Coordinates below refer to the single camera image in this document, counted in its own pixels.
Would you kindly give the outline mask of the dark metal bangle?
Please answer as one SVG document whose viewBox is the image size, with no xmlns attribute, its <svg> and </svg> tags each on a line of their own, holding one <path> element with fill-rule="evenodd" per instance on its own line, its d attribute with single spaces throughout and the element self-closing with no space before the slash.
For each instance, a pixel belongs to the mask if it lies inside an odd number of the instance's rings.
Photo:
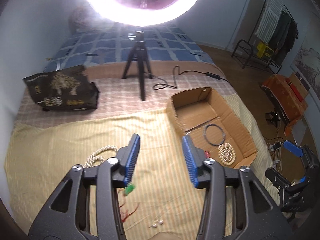
<svg viewBox="0 0 320 240">
<path fill-rule="evenodd" d="M 203 137 L 211 146 L 220 146 L 225 143 L 226 134 L 217 124 L 208 124 L 203 129 Z"/>
</svg>

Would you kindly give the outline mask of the white power strip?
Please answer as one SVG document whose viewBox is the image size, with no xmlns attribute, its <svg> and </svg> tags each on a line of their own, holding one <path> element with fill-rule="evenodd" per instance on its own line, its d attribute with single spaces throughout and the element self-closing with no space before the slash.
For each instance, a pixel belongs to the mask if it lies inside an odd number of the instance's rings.
<svg viewBox="0 0 320 240">
<path fill-rule="evenodd" d="M 282 142 L 276 141 L 273 144 L 267 143 L 267 148 L 268 148 L 269 152 L 275 152 L 275 151 L 279 150 L 282 145 L 283 145 Z"/>
</svg>

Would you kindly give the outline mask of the open cardboard box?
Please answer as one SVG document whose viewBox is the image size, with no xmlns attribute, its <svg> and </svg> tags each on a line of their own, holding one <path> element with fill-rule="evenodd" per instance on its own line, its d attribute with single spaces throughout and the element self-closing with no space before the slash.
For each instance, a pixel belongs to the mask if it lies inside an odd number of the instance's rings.
<svg viewBox="0 0 320 240">
<path fill-rule="evenodd" d="M 247 128 L 227 101 L 211 87 L 184 90 L 171 96 L 167 115 L 181 138 L 189 135 L 197 148 L 223 164 L 219 145 L 229 143 L 235 153 L 231 168 L 249 166 L 257 157 L 257 147 Z"/>
</svg>

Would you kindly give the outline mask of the black device on floor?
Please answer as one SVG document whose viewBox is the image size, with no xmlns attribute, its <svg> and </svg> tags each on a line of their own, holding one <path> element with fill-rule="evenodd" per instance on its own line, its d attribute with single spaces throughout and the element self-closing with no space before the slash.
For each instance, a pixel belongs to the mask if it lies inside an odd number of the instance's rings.
<svg viewBox="0 0 320 240">
<path fill-rule="evenodd" d="M 265 119 L 268 124 L 275 126 L 275 128 L 280 127 L 280 117 L 276 112 L 267 112 L 265 113 Z"/>
</svg>

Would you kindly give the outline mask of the orange cloth covered box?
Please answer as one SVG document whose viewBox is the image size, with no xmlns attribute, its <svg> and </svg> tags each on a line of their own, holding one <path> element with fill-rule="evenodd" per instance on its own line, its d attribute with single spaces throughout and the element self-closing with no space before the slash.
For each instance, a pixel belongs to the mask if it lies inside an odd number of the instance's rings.
<svg viewBox="0 0 320 240">
<path fill-rule="evenodd" d="M 297 89 L 292 89 L 292 87 L 293 84 L 288 77 L 278 74 L 271 75 L 260 84 L 260 88 L 267 94 L 285 124 L 286 137 L 292 133 L 293 127 L 302 118 L 308 107 L 304 99 L 299 100 L 295 94 Z"/>
</svg>

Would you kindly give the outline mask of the yellow striped bed sheet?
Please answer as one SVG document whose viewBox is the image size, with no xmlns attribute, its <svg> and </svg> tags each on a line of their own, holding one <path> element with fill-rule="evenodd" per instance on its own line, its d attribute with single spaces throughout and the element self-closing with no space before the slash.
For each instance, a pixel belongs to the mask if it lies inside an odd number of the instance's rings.
<svg viewBox="0 0 320 240">
<path fill-rule="evenodd" d="M 272 166 L 267 144 L 251 112 L 238 95 L 222 96 L 239 115 L 257 147 L 249 165 L 275 202 L 277 189 L 265 177 Z M 112 118 L 69 122 L 41 129 L 18 123 L 5 160 L 10 205 L 18 226 L 28 232 L 57 185 L 76 164 L 97 167 L 140 136 L 140 151 L 132 176 L 135 189 L 119 197 L 127 239 L 150 239 L 159 232 L 195 239 L 205 190 L 190 181 L 181 139 L 166 107 Z"/>
</svg>

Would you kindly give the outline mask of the checkered beige bed cover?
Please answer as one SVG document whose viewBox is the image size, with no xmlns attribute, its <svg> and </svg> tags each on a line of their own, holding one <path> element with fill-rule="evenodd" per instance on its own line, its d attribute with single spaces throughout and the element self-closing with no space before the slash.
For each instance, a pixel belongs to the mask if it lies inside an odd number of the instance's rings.
<svg viewBox="0 0 320 240">
<path fill-rule="evenodd" d="M 122 79 L 124 63 L 109 63 L 89 67 L 88 79 L 100 91 L 96 110 L 45 112 L 33 103 L 25 93 L 15 122 L 48 128 L 68 122 L 101 119 L 112 116 L 164 108 L 173 94 L 192 88 L 213 87 L 222 96 L 235 93 L 226 81 L 223 71 L 214 64 L 195 61 L 153 61 L 154 79 L 145 79 L 146 100 L 140 99 L 136 68 L 131 68 L 127 78 Z"/>
</svg>

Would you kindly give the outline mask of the black snack bag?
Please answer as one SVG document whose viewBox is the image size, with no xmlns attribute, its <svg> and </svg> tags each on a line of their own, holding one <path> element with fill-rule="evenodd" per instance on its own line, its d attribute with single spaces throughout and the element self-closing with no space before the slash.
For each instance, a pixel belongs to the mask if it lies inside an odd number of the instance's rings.
<svg viewBox="0 0 320 240">
<path fill-rule="evenodd" d="M 23 82 L 33 102 L 44 111 L 95 110 L 100 92 L 85 71 L 85 66 L 78 65 L 34 74 Z"/>
</svg>

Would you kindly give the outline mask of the black clothes rack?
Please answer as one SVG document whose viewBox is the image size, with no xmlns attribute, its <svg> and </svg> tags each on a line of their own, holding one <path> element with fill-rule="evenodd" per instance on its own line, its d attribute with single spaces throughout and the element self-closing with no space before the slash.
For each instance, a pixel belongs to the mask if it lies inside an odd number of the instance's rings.
<svg viewBox="0 0 320 240">
<path fill-rule="evenodd" d="M 278 74 L 298 39 L 298 24 L 281 0 L 264 0 L 249 38 L 240 39 L 231 54 L 246 67 Z"/>
</svg>

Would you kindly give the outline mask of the black tripod stand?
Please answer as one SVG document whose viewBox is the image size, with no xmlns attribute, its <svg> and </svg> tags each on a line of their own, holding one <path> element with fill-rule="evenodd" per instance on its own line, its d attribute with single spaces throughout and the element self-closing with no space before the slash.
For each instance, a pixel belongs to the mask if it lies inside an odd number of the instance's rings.
<svg viewBox="0 0 320 240">
<path fill-rule="evenodd" d="M 134 42 L 132 49 L 129 52 L 127 63 L 125 65 L 125 69 L 122 75 L 122 78 L 127 78 L 127 74 L 131 63 L 133 61 L 137 62 L 138 68 L 138 79 L 139 79 L 139 88 L 140 88 L 140 98 L 142 101 L 146 100 L 146 92 L 145 92 L 145 73 L 148 75 L 150 79 L 153 79 L 153 74 L 151 72 L 150 61 L 148 57 L 148 51 L 145 45 L 145 38 L 143 31 L 136 31 L 135 33 L 131 33 L 128 35 L 129 39 Z"/>
</svg>

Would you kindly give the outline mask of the yellow crate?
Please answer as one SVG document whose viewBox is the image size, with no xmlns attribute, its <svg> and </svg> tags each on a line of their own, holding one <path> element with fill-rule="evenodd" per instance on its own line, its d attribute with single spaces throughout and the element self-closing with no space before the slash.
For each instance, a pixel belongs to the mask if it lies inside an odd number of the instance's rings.
<svg viewBox="0 0 320 240">
<path fill-rule="evenodd" d="M 257 45 L 257 57 L 262 60 L 270 60 L 274 54 L 274 50 L 272 50 L 267 44 L 260 41 Z"/>
</svg>

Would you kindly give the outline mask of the blue patterned blanket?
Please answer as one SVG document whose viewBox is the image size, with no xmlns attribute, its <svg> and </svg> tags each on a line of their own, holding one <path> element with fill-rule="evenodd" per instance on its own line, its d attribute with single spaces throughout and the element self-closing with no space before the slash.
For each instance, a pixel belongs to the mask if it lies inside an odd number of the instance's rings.
<svg viewBox="0 0 320 240">
<path fill-rule="evenodd" d="M 110 29 L 91 30 L 71 36 L 49 60 L 45 72 L 77 65 L 86 67 L 125 62 L 134 42 L 129 34 L 138 29 L 116 23 Z M 213 63 L 210 56 L 178 26 L 164 23 L 144 27 L 144 39 L 151 61 L 198 61 Z"/>
</svg>

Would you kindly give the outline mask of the dark hanging clothes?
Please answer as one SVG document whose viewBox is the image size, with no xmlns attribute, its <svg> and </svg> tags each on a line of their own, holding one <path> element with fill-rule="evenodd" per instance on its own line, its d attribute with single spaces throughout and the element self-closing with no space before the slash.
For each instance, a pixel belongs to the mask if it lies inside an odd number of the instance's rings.
<svg viewBox="0 0 320 240">
<path fill-rule="evenodd" d="M 288 53 L 293 48 L 298 34 L 299 31 L 295 20 L 287 12 L 282 11 L 268 45 L 273 51 Z"/>
</svg>

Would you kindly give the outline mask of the floral pillow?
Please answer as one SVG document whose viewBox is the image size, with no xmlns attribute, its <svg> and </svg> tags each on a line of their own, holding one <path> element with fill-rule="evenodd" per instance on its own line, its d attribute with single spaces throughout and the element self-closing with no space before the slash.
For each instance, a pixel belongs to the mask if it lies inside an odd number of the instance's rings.
<svg viewBox="0 0 320 240">
<path fill-rule="evenodd" d="M 90 5 L 81 5 L 72 11 L 68 18 L 68 24 L 72 34 L 84 33 L 97 29 L 100 18 Z"/>
</svg>

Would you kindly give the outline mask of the white striped hanging towel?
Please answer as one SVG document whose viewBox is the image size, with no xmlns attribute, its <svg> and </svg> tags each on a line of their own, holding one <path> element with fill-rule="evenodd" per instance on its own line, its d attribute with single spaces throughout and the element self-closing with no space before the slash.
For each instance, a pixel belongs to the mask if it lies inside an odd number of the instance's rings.
<svg viewBox="0 0 320 240">
<path fill-rule="evenodd" d="M 284 3 L 281 0 L 266 0 L 259 25 L 254 33 L 259 40 L 264 43 L 270 41 L 283 8 Z"/>
</svg>

